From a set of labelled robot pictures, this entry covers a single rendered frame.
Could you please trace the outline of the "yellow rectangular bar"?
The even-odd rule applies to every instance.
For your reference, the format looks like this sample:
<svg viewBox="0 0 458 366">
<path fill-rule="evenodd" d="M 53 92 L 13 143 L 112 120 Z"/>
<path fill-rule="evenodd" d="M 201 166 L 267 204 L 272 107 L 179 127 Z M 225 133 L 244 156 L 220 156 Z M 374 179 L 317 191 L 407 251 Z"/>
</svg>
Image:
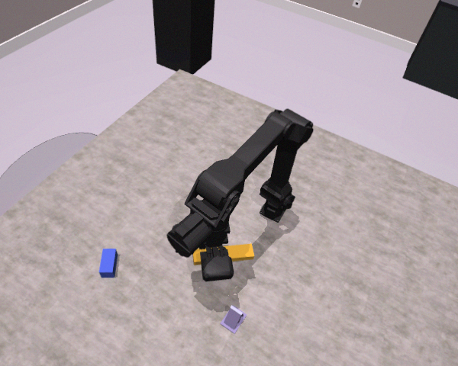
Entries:
<svg viewBox="0 0 458 366">
<path fill-rule="evenodd" d="M 253 260 L 253 247 L 252 244 L 237 245 L 237 246 L 224 246 L 228 250 L 228 255 L 231 257 L 232 262 Z M 197 249 L 193 254 L 194 265 L 201 265 L 200 252 L 206 252 L 205 249 Z"/>
</svg>

